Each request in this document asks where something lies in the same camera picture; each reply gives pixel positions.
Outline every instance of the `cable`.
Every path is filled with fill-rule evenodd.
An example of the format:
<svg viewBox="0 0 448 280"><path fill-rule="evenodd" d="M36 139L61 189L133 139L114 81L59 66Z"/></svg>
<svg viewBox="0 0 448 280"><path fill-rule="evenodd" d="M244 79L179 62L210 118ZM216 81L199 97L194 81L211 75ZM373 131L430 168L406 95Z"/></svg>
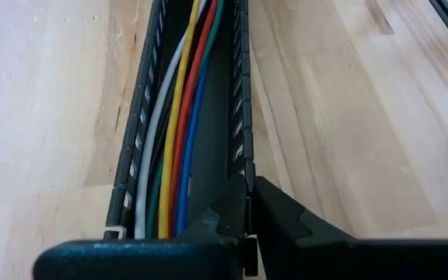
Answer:
<svg viewBox="0 0 448 280"><path fill-rule="evenodd" d="M170 176L172 175L172 152L174 137L176 134L177 117L179 116L180 98L183 92L184 76L186 75L187 59L191 49L191 41L193 40L194 26L197 22L197 11L200 0L194 0L191 9L190 23L186 42L184 44L183 54L180 58L179 71L177 72L176 90L172 101L172 109L170 111L169 126L167 127L167 135L165 140L165 150L163 151L163 172L162 186L160 187L159 202L159 238L169 237L169 198L170 198Z"/></svg>
<svg viewBox="0 0 448 280"><path fill-rule="evenodd" d="M156 239L156 210L158 209L160 181L162 180L163 159L159 160L156 167L153 190L148 201L148 215L146 216L146 239Z"/></svg>
<svg viewBox="0 0 448 280"><path fill-rule="evenodd" d="M184 136L186 134L186 123L189 118L191 109L191 103L193 102L194 88L197 83L198 71L201 67L201 59L207 44L208 35L212 27L212 22L215 17L215 11L217 10L217 0L212 0L210 9L208 11L205 24L201 32L200 40L198 42L198 48L194 55L193 64L191 65L190 75L186 81L186 87L184 88L183 102L179 113L179 121L177 122L176 138L174 141L174 154L172 163L172 180L170 183L170 203L169 203L169 228L170 235L173 235L173 225L175 220L174 210L176 208L177 200L177 187L179 187L180 176L180 162L181 154L184 145Z"/></svg>
<svg viewBox="0 0 448 280"><path fill-rule="evenodd" d="M180 175L180 189L177 196L177 218L176 218L176 236L179 236L186 227L187 217L187 189L189 184L189 177L191 171L191 157L193 155L194 137L196 135L196 127L198 125L198 118L200 116L201 102L203 99L203 89L205 87L205 80L208 71L208 56L215 41L217 31L222 16L224 1L219 0L215 20L212 24L212 30L208 36L208 43L203 54L203 64L198 73L198 87L194 97L194 108L191 111L190 127L187 130L186 143L184 146L184 158L181 167Z"/></svg>
<svg viewBox="0 0 448 280"><path fill-rule="evenodd" d="M207 0L201 0L198 17L201 15L201 11L205 7ZM174 52L174 55L169 63L167 73L163 77L162 85L160 86L159 94L156 98L155 107L153 108L152 117L149 122L148 132L145 138L145 147L143 148L141 168L138 179L138 191L136 194L136 209L135 209L135 239L145 238L145 226L146 226L146 188L148 185L149 164L152 158L153 142L155 141L156 128L160 120L160 114L162 113L163 104L165 102L167 92L169 90L170 81L172 81L174 72L176 71L177 63L180 60L184 42L187 39L188 30L192 32L192 29L188 26L188 29L181 37L179 45Z"/></svg>

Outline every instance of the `yellow wire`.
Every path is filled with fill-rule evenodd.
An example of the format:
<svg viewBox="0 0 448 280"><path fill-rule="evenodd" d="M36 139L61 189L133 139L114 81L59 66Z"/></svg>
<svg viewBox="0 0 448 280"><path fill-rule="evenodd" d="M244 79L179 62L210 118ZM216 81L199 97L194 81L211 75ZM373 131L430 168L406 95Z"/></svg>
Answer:
<svg viewBox="0 0 448 280"><path fill-rule="evenodd" d="M170 180L172 179L172 157L173 145L176 137L177 118L179 117L180 100L183 94L184 77L186 76L187 60L190 56L191 42L193 41L194 27L198 20L198 7L200 0L194 0L191 9L190 22L187 28L187 37L184 42L183 54L180 58L179 70L177 72L176 89L174 90L172 107L170 109L169 126L163 153L162 183L160 186L159 201L159 238L169 238L169 203L170 203Z"/></svg>

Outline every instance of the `red wire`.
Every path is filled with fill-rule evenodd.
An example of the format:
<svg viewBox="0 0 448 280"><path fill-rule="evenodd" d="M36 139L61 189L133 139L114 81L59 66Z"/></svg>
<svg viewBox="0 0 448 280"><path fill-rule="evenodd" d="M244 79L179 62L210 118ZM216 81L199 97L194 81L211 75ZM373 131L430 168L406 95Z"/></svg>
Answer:
<svg viewBox="0 0 448 280"><path fill-rule="evenodd" d="M205 24L201 32L198 47L194 55L193 64L191 65L190 75L187 78L186 87L184 88L183 101L180 108L180 113L177 122L176 138L174 141L174 154L172 164L172 180L170 182L170 204L169 204L169 236L173 236L174 217L177 200L177 188L179 187L180 164L184 147L184 139L186 134L186 124L191 112L191 105L193 103L193 93L198 80L198 72L200 70L201 57L207 44L208 34L214 21L215 12L217 10L217 0L212 0L210 9L208 11Z"/></svg>

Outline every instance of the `light wood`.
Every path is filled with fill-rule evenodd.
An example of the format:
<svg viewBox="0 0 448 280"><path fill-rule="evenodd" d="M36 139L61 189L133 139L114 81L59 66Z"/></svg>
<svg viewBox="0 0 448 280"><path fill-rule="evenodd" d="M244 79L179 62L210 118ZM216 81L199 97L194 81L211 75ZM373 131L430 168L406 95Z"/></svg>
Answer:
<svg viewBox="0 0 448 280"><path fill-rule="evenodd" d="M257 173L360 237L448 237L427 0L249 0ZM149 0L0 0L0 278L103 226Z"/></svg>

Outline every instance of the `wooden table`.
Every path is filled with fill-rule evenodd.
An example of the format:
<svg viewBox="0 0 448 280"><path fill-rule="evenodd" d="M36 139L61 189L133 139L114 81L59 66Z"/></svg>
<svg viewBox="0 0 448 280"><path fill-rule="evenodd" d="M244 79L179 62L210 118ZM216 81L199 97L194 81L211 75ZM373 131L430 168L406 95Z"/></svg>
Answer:
<svg viewBox="0 0 448 280"><path fill-rule="evenodd" d="M448 237L426 0L249 0L257 173L360 237ZM102 236L149 0L0 0L0 278Z"/></svg>

